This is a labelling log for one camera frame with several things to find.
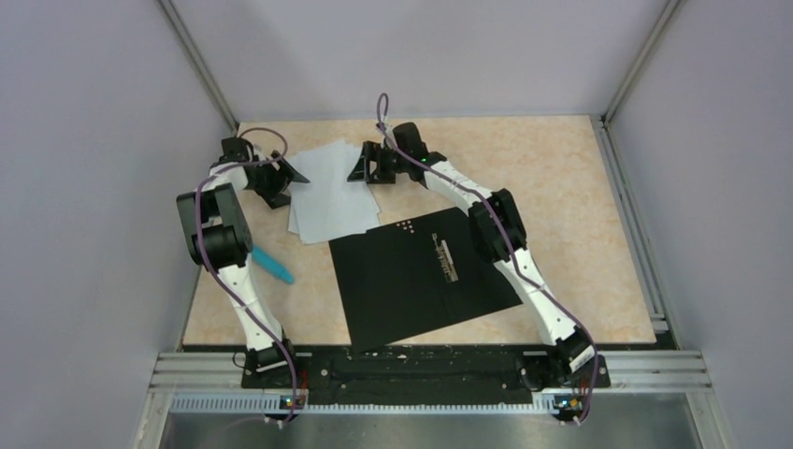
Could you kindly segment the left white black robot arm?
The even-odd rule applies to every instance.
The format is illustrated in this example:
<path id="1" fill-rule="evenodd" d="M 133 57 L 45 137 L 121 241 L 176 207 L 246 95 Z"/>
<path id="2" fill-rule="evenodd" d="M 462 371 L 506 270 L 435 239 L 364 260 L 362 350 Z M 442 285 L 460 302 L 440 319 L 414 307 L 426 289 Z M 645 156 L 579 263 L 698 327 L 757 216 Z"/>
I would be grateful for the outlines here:
<path id="1" fill-rule="evenodd" d="M 226 292 L 242 325 L 245 369 L 265 373 L 277 386 L 288 386 L 298 378 L 300 363 L 254 280 L 252 231 L 238 193 L 253 192 L 277 210 L 291 204 L 290 184 L 309 180 L 283 153 L 265 156 L 246 138 L 225 138 L 221 147 L 222 155 L 208 177 L 176 198 L 182 233 L 192 260 Z"/>

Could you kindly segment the grey black folder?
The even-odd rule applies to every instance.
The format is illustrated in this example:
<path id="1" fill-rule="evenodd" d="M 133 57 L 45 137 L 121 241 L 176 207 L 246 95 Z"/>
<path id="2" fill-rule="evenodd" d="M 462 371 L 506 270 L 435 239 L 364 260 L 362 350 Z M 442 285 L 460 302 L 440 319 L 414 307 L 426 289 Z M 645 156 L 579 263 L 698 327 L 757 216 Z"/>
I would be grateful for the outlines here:
<path id="1" fill-rule="evenodd" d="M 432 233 L 448 243 L 458 282 L 447 283 Z M 333 239 L 329 248 L 356 352 L 521 305 L 506 279 L 474 249 L 457 208 Z"/>

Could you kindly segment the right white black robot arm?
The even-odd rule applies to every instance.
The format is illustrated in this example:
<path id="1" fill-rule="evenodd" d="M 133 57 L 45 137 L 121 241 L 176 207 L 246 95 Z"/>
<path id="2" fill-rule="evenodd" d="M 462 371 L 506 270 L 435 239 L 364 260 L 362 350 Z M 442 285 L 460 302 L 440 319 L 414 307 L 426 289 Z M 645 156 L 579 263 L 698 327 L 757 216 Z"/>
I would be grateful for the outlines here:
<path id="1" fill-rule="evenodd" d="M 597 375 L 598 348 L 583 323 L 563 306 L 544 280 L 528 246 L 527 232 L 512 193 L 480 185 L 446 156 L 430 151 L 413 122 L 380 122 L 382 142 L 367 140 L 348 176 L 350 182 L 389 184 L 399 174 L 452 201 L 469 221 L 481 258 L 492 264 L 533 312 L 541 341 L 549 346 L 548 371 L 561 385 L 573 385 L 587 369 Z"/>

